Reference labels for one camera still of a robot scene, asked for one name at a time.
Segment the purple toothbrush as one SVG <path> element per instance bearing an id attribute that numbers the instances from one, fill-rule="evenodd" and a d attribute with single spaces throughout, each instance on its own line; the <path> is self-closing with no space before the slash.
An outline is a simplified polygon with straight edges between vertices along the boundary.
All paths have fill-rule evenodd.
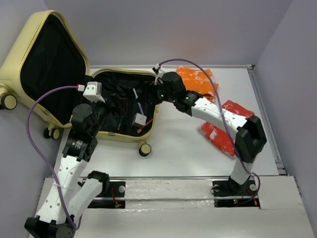
<path id="1" fill-rule="evenodd" d="M 138 97 L 138 94 L 137 94 L 135 88 L 133 88 L 133 92 L 134 92 L 134 95 L 135 95 L 135 98 L 136 98 L 137 105 L 138 105 L 138 107 L 139 107 L 140 113 L 141 113 L 142 115 L 144 115 L 144 111 L 143 111 L 143 108 L 142 108 L 141 103 L 138 101 L 138 98 L 139 98 L 139 97 Z"/>

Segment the small white box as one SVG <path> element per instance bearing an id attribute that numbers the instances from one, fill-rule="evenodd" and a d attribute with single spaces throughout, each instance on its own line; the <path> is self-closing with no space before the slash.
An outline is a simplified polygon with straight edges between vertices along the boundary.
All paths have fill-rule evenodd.
<path id="1" fill-rule="evenodd" d="M 140 113 L 136 113 L 133 121 L 132 121 L 132 125 L 137 127 L 137 128 L 142 128 L 147 122 L 147 117 L 143 114 Z"/>

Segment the orange cloth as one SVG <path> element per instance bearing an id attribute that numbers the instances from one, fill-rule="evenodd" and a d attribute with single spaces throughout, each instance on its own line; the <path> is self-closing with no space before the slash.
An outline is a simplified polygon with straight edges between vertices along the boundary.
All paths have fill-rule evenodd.
<path id="1" fill-rule="evenodd" d="M 179 66 L 176 73 L 182 78 L 186 90 L 198 92 L 212 103 L 215 102 L 215 90 L 201 70 Z"/>

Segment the red lip brush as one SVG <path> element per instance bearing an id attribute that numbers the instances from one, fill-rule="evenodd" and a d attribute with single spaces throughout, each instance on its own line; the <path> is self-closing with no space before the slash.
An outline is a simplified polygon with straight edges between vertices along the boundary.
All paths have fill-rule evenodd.
<path id="1" fill-rule="evenodd" d="M 153 119 L 149 120 L 143 127 L 137 130 L 137 133 L 140 134 L 143 129 L 145 129 L 148 125 L 152 123 Z"/>

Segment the red cloth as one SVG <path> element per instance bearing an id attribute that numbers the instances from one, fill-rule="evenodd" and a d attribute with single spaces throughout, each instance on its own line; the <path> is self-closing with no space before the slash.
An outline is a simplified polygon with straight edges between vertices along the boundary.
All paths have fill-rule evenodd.
<path id="1" fill-rule="evenodd" d="M 241 105 L 231 100 L 227 100 L 222 105 L 222 108 L 237 115 L 244 116 L 246 118 L 250 118 L 255 114 L 253 111 L 249 111 L 248 109 L 242 107 Z M 224 130 L 216 127 L 215 125 L 209 122 L 205 122 L 202 125 L 200 125 L 198 131 L 219 151 L 223 152 L 232 159 L 236 158 L 234 148 L 230 142 L 227 133 Z"/>

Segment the yellow suitcase with black lining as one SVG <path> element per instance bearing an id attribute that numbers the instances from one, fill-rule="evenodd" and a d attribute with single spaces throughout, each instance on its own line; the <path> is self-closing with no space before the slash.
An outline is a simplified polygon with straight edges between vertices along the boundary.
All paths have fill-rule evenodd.
<path id="1" fill-rule="evenodd" d="M 122 129 L 117 130 L 122 116 L 112 113 L 98 138 L 138 143 L 139 154 L 147 156 L 152 150 L 147 140 L 158 108 L 145 102 L 144 97 L 154 80 L 153 73 L 142 70 L 103 68 L 90 73 L 88 58 L 65 18 L 55 10 L 40 11 L 29 17 L 1 66 L 0 107 L 12 110 L 22 103 L 33 108 L 48 124 L 44 138 L 56 140 L 61 128 L 71 127 L 73 108 L 86 101 L 69 86 L 97 81 L 107 100 L 112 93 L 129 99 Z M 140 128 L 132 125 L 135 114 L 140 113 L 133 88 L 147 122 L 153 119 L 140 134 Z"/>

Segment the black pen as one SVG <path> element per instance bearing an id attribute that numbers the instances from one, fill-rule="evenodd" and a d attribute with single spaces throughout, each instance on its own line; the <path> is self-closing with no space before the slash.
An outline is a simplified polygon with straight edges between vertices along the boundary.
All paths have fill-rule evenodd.
<path id="1" fill-rule="evenodd" d="M 122 129 L 123 121 L 124 121 L 124 116 L 122 116 L 119 120 L 119 124 L 118 124 L 118 128 L 117 128 L 118 131 L 120 131 Z"/>

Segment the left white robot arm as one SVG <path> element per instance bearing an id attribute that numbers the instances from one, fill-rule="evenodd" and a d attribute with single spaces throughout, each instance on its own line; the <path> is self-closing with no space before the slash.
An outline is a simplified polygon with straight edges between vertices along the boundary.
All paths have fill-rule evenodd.
<path id="1" fill-rule="evenodd" d="M 84 93 L 92 104 L 79 104 L 72 113 L 72 129 L 62 152 L 60 166 L 53 172 L 54 182 L 45 202 L 25 222 L 35 238 L 72 238 L 79 229 L 84 211 L 97 196 L 113 194 L 109 175 L 99 171 L 88 174 L 76 190 L 79 177 L 97 146 L 96 135 L 110 113 L 101 94 Z"/>

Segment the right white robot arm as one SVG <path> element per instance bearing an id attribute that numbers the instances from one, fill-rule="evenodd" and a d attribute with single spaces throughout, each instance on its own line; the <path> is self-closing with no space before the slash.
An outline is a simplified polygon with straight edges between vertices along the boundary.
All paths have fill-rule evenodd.
<path id="1" fill-rule="evenodd" d="M 229 177 L 228 189 L 233 194 L 240 194 L 246 189 L 255 158 L 267 142 L 261 119 L 256 115 L 247 118 L 235 114 L 210 102 L 198 92 L 186 90 L 176 72 L 158 69 L 154 72 L 156 78 L 151 86 L 150 102 L 156 105 L 172 103 L 178 111 L 224 130 L 233 141 L 238 161 Z"/>

